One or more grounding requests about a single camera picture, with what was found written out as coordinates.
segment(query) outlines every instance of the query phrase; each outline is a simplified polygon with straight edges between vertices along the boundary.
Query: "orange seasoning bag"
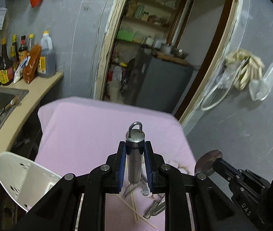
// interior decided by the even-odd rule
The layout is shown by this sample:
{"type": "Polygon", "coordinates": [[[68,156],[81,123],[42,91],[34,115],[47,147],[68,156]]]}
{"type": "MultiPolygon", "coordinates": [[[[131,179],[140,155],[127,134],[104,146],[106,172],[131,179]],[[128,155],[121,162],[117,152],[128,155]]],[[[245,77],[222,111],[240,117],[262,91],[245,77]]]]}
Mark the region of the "orange seasoning bag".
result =
{"type": "Polygon", "coordinates": [[[41,49],[42,48],[40,45],[34,45],[29,53],[30,60],[27,66],[25,66],[25,68],[23,69],[23,80],[28,84],[30,84],[31,81],[34,79],[34,75],[41,55],[41,49]]]}

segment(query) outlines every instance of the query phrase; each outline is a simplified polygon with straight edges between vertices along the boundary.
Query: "wooden door frame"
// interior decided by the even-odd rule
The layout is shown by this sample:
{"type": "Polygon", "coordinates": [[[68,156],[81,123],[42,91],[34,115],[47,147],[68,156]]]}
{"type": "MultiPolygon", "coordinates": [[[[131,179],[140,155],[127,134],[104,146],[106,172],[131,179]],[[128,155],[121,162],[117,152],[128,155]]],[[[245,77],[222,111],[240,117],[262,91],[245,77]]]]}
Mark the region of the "wooden door frame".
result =
{"type": "MultiPolygon", "coordinates": [[[[109,27],[107,26],[108,29],[107,29],[107,32],[105,33],[105,36],[102,42],[99,61],[98,61],[97,76],[96,76],[95,85],[94,85],[94,91],[95,91],[94,98],[97,100],[102,100],[104,96],[108,65],[112,57],[112,52],[116,42],[116,35],[119,30],[119,27],[124,15],[124,9],[127,5],[127,2],[128,0],[114,0],[113,6],[111,8],[112,15],[107,22],[109,27]]],[[[187,3],[187,0],[180,0],[179,7],[175,14],[171,30],[167,37],[168,43],[171,43],[174,38],[180,19],[184,12],[186,3],[187,3]]]]}
{"type": "MultiPolygon", "coordinates": [[[[186,24],[188,22],[188,18],[193,6],[193,1],[191,0],[188,11],[186,13],[185,19],[183,21],[182,27],[179,32],[179,36],[175,42],[175,47],[178,46],[180,39],[182,37],[182,34],[185,30],[186,24]]],[[[234,9],[234,6],[236,7],[238,0],[225,0],[223,10],[221,13],[221,17],[217,26],[217,29],[215,31],[213,40],[210,44],[210,47],[207,51],[207,54],[203,60],[203,63],[199,69],[198,74],[196,75],[190,89],[188,90],[184,100],[182,101],[181,105],[177,109],[175,113],[175,118],[179,120],[180,123],[183,122],[184,118],[191,112],[193,109],[194,103],[196,102],[197,98],[201,94],[202,90],[205,88],[205,85],[208,82],[208,74],[214,70],[215,64],[213,63],[213,59],[218,51],[219,46],[221,46],[221,42],[223,41],[223,35],[225,33],[225,30],[227,28],[228,23],[231,23],[233,21],[234,15],[231,15],[231,9],[234,9]]]]}

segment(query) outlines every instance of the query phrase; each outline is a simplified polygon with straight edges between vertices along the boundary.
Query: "metal screw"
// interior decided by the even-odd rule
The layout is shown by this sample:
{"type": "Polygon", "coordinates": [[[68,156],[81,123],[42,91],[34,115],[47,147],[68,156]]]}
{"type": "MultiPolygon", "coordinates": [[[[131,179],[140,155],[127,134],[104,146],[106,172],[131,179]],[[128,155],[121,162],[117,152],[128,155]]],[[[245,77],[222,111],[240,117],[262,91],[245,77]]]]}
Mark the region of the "metal screw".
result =
{"type": "Polygon", "coordinates": [[[169,170],[169,169],[171,168],[171,166],[168,165],[168,164],[162,164],[162,165],[161,165],[161,168],[162,168],[163,170],[169,170]]]}
{"type": "Polygon", "coordinates": [[[205,180],[205,179],[206,179],[206,175],[203,174],[203,173],[198,173],[196,176],[197,176],[200,180],[205,180]]]}
{"type": "Polygon", "coordinates": [[[101,165],[100,169],[101,169],[102,171],[108,171],[108,170],[110,169],[110,166],[107,165],[107,164],[104,164],[104,165],[101,165]]]}
{"type": "Polygon", "coordinates": [[[64,178],[65,178],[65,180],[72,180],[73,177],[74,177],[73,174],[66,174],[64,178]]]}

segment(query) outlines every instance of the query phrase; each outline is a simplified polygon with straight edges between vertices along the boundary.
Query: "silver cylinder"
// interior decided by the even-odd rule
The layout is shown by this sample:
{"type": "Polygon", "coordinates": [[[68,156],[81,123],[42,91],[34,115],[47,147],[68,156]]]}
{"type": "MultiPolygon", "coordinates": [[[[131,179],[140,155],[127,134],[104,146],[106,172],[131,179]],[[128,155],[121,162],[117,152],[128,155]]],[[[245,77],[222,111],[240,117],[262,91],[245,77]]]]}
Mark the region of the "silver cylinder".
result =
{"type": "Polygon", "coordinates": [[[144,146],[145,134],[142,131],[142,123],[134,122],[126,133],[128,181],[130,183],[136,184],[140,181],[144,146]],[[140,129],[132,129],[135,125],[139,125],[140,129]]]}

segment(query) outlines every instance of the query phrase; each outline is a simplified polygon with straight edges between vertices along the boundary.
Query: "metal bowl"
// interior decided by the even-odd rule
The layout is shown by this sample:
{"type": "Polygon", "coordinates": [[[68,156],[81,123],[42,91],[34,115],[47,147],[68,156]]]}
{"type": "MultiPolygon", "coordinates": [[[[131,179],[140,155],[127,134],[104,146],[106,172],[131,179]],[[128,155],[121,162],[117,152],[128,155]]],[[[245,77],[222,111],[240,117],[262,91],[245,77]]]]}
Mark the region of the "metal bowl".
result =
{"type": "Polygon", "coordinates": [[[172,54],[175,57],[178,57],[178,58],[181,58],[181,59],[185,59],[188,56],[188,53],[186,53],[182,49],[176,49],[176,48],[172,49],[172,54]]]}

